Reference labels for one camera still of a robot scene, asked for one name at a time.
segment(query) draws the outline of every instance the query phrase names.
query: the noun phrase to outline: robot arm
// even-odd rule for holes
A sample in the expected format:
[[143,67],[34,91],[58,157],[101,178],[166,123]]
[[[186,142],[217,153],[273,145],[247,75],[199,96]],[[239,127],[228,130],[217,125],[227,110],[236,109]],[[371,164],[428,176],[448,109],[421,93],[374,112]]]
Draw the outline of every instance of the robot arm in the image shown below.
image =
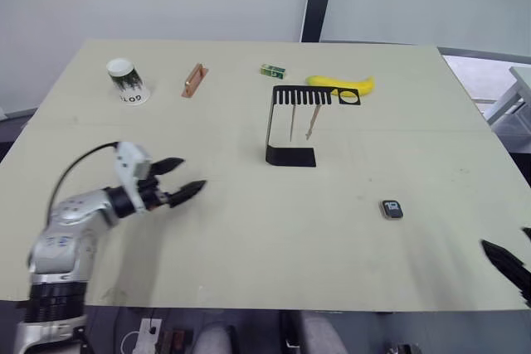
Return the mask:
[[115,168],[122,186],[72,196],[53,208],[30,254],[32,287],[24,322],[17,328],[16,354],[28,349],[51,352],[64,345],[90,352],[84,335],[85,291],[98,238],[121,218],[161,205],[174,207],[195,196],[204,180],[190,182],[174,194],[158,188],[156,176],[181,162],[167,158],[152,164],[141,147],[120,143]]

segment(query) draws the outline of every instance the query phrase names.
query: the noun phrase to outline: table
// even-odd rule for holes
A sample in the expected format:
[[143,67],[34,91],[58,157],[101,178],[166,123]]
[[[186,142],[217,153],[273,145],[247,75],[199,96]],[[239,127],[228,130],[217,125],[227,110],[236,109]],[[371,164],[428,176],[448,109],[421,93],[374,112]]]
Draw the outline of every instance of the table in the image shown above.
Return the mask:
[[509,70],[516,78],[516,82],[485,111],[485,119],[489,124],[496,122],[520,99],[531,104],[531,68],[512,66]]
[[[130,58],[153,89],[145,104],[115,98],[105,63],[116,56]],[[197,62],[208,75],[184,99]],[[262,63],[285,67],[288,79],[260,75]],[[271,88],[307,75],[373,75],[377,86],[352,111],[319,113],[316,168],[273,167],[264,160]],[[287,120],[276,130],[287,132]],[[141,143],[153,159],[186,158],[163,177],[169,190],[208,184],[183,206],[131,216],[102,238],[89,304],[525,308],[479,241],[531,264],[519,230],[529,223],[531,192],[435,47],[86,42],[0,164],[0,270],[9,276],[0,298],[27,295],[27,251],[61,171],[114,140]],[[116,184],[112,161],[108,153],[84,161],[61,196]],[[386,199],[400,201],[402,220],[382,217]]]

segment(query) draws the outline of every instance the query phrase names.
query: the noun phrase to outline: paper cup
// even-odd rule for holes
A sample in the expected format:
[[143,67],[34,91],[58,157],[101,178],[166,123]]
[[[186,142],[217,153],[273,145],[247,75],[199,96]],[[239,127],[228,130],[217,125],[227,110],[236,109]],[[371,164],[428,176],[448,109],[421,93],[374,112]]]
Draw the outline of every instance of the paper cup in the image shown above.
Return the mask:
[[149,90],[131,61],[115,58],[107,63],[107,72],[125,104],[139,105],[149,98]]

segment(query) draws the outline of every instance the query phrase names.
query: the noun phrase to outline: cable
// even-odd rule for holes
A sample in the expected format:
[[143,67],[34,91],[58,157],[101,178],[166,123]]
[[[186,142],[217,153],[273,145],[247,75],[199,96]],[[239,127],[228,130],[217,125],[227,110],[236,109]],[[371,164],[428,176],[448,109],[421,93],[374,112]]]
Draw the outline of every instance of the cable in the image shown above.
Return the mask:
[[151,308],[151,315],[149,316],[149,332],[151,333],[151,322],[153,321],[153,315],[155,314],[155,307]]
[[77,165],[79,162],[81,162],[83,159],[85,159],[86,157],[88,157],[89,155],[97,152],[97,151],[100,151],[101,149],[103,148],[107,148],[107,147],[113,147],[113,148],[116,148],[118,147],[118,141],[114,141],[113,143],[107,143],[107,144],[102,144],[96,148],[93,148],[91,149],[88,153],[84,153],[83,155],[81,155],[79,158],[77,158],[64,172],[63,174],[61,174],[61,177],[59,178],[59,180],[57,181],[56,183],[56,186],[54,187],[52,193],[51,193],[51,197],[50,197],[50,200],[48,202],[48,208],[46,210],[46,226],[49,226],[50,225],[50,217],[51,217],[51,208],[53,207],[53,204],[54,202],[56,201],[56,196],[57,196],[57,192],[59,191],[59,188],[61,187],[61,184],[63,183],[63,180],[65,180],[65,177],[66,175],[70,172],[70,170],[72,170],[74,168],[75,165]]
[[129,332],[127,335],[124,336],[124,338],[122,339],[122,342],[119,344],[119,354],[125,354],[124,353],[124,343],[125,343],[125,339],[127,339],[129,336],[131,335],[134,335],[134,334],[137,334],[139,335],[140,332],[139,331],[131,331]]

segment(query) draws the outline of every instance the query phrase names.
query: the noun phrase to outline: toy banana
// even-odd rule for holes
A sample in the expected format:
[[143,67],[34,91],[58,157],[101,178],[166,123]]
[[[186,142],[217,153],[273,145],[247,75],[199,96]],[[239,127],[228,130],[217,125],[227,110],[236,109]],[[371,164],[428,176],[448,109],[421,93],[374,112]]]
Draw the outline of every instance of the toy banana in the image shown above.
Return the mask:
[[[346,80],[338,80],[334,78],[328,78],[326,76],[314,75],[306,78],[306,83],[310,86],[326,86],[326,87],[340,87],[342,89],[357,89],[359,95],[368,95],[374,89],[374,78],[371,76],[366,80],[359,82],[348,82]],[[332,91],[333,95],[338,95],[338,91]],[[354,95],[349,92],[343,92],[341,94],[344,97],[353,97]]]

